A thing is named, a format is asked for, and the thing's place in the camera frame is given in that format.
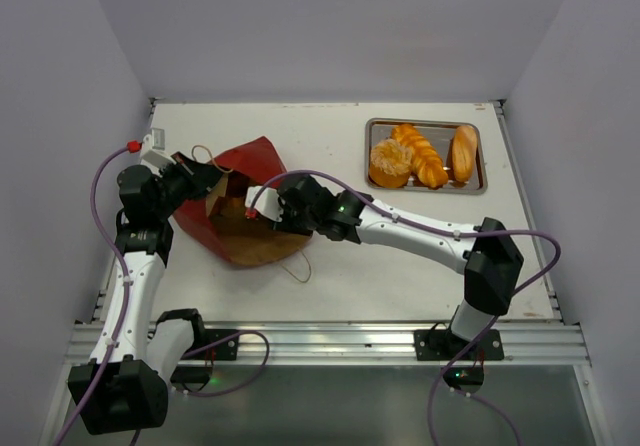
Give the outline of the red paper bag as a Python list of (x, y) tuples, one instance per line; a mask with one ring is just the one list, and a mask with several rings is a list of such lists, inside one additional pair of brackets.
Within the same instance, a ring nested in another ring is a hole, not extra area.
[(214, 162), (231, 173), (204, 199), (185, 202), (174, 214), (178, 226), (202, 246), (228, 263), (240, 267), (259, 267), (301, 253), (308, 236), (275, 231), (264, 218), (227, 219), (213, 217), (211, 210), (218, 197), (241, 197), (251, 186), (284, 173), (286, 167), (274, 145), (262, 136), (233, 147)]

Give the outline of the round crumble fake bread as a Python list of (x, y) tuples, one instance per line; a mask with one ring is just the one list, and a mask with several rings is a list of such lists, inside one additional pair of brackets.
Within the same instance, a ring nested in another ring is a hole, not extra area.
[(412, 173), (411, 151), (394, 139), (377, 143), (369, 155), (368, 175), (383, 188), (402, 188)]

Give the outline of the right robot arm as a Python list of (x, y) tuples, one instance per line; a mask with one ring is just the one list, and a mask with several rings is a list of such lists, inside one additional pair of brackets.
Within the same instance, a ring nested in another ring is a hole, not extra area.
[(431, 343), (468, 358), (481, 346), (480, 332), (508, 312), (524, 258), (504, 225), (485, 218), (478, 225), (444, 223), (398, 210), (370, 195), (338, 194), (310, 175), (284, 179), (260, 200), (260, 213), (274, 228), (332, 241), (386, 246), (435, 261), (463, 276), (464, 296), (442, 339)]

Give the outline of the aluminium mounting rail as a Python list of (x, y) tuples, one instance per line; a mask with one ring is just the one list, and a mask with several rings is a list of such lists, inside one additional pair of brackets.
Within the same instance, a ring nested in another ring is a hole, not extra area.
[[(420, 322), (207, 322), (208, 329), (256, 330), (270, 343), (270, 366), (434, 366), (419, 361), (413, 332)], [(559, 322), (507, 321), (495, 325), (505, 358), (496, 366), (584, 366), (590, 363), (582, 330)]]

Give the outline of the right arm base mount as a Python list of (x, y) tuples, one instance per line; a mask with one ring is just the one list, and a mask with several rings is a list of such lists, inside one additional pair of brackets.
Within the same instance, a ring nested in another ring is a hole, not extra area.
[[(413, 331), (413, 345), (418, 361), (437, 361), (447, 364), (467, 345), (454, 336), (443, 324), (435, 323), (429, 329)], [(454, 390), (476, 393), (485, 380), (485, 364), (505, 359), (500, 333), (491, 329), (472, 346), (443, 376), (444, 382)]]

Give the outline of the oval fake bread loaf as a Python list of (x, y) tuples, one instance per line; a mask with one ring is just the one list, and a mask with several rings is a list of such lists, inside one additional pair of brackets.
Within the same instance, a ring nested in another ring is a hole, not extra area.
[(455, 180), (466, 183), (473, 175), (478, 148), (478, 136), (469, 125), (459, 126), (451, 146), (451, 159)]

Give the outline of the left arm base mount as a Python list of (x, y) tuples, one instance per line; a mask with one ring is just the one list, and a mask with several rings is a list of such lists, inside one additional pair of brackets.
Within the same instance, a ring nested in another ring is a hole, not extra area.
[(171, 385), (188, 392), (201, 392), (214, 380), (214, 366), (237, 359), (238, 339), (229, 336), (235, 329), (206, 329), (204, 335), (187, 351), (187, 359), (196, 365), (177, 366)]

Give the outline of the metal tray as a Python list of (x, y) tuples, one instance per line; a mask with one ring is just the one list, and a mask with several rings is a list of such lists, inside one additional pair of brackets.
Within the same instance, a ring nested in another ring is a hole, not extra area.
[(480, 133), (469, 123), (370, 120), (365, 176), (403, 191), (481, 194), (488, 185)]

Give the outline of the braided fake bread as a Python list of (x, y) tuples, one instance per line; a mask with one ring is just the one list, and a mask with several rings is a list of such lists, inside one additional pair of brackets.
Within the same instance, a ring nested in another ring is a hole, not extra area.
[(413, 125), (404, 123), (394, 127), (391, 138), (411, 151), (412, 170), (420, 183), (438, 189), (449, 181), (441, 156)]

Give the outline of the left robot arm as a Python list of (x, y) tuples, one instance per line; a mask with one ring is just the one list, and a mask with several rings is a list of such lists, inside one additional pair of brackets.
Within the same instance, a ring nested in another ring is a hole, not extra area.
[(119, 173), (122, 208), (111, 241), (118, 261), (112, 302), (88, 362), (73, 367), (68, 377), (90, 434), (161, 426), (178, 362), (207, 349), (208, 335), (195, 309), (164, 312), (154, 331), (149, 326), (173, 241), (169, 219), (185, 202), (205, 198), (222, 177), (213, 164), (181, 153)]

